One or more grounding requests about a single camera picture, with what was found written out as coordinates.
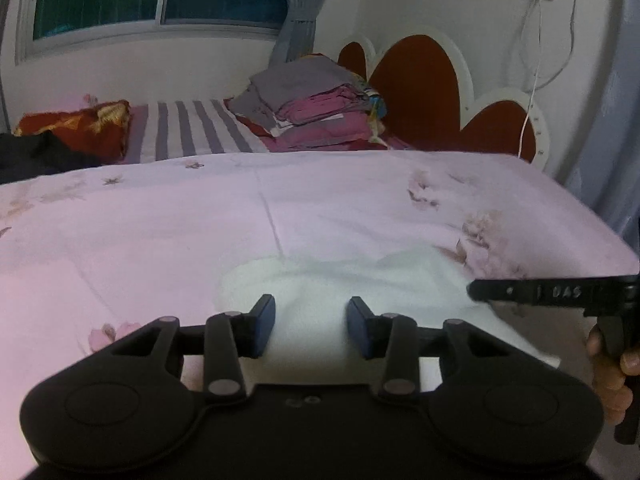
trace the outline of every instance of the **window frame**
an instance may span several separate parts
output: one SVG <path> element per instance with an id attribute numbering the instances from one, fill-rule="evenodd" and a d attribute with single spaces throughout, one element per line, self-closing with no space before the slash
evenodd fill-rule
<path id="1" fill-rule="evenodd" d="M 33 39 L 37 0 L 20 0 L 15 42 L 15 62 L 124 41 L 162 38 L 206 37 L 274 40 L 280 30 L 261 23 L 228 20 L 164 20 L 166 0 L 158 0 L 154 20 L 110 23 Z"/>

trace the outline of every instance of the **striped mat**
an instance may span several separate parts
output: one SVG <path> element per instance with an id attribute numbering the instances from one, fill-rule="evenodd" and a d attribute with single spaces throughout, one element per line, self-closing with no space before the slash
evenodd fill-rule
<path id="1" fill-rule="evenodd" d="M 210 155 L 266 153 L 262 141 L 216 100 L 133 107 L 124 164 Z"/>

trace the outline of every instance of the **orange pillow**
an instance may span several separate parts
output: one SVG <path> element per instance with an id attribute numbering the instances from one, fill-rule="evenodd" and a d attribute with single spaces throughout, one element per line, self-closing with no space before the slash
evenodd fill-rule
<path id="1" fill-rule="evenodd" d="M 127 152 L 129 103 L 105 103 L 78 112 L 27 114 L 14 135 L 38 135 L 47 130 L 75 152 L 94 155 L 103 164 L 113 164 Z"/>

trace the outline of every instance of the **stack of folded bedding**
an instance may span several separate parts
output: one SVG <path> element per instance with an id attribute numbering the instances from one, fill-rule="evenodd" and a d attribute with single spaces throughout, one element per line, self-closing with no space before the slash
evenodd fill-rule
<path id="1" fill-rule="evenodd" d="M 272 152 L 387 146 L 378 136 L 385 113 L 380 95 L 325 56 L 260 72 L 226 104 Z"/>

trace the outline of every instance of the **window sill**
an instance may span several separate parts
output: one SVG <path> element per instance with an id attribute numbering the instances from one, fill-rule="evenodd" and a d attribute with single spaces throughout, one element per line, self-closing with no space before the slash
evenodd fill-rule
<path id="1" fill-rule="evenodd" d="M 126 43 L 128 41 L 164 40 L 170 38 L 231 38 L 237 40 L 275 41 L 280 33 L 274 28 L 212 23 L 167 23 L 154 21 L 116 23 L 65 32 L 50 38 L 28 41 L 17 48 L 15 63 L 57 56 L 86 48 Z"/>

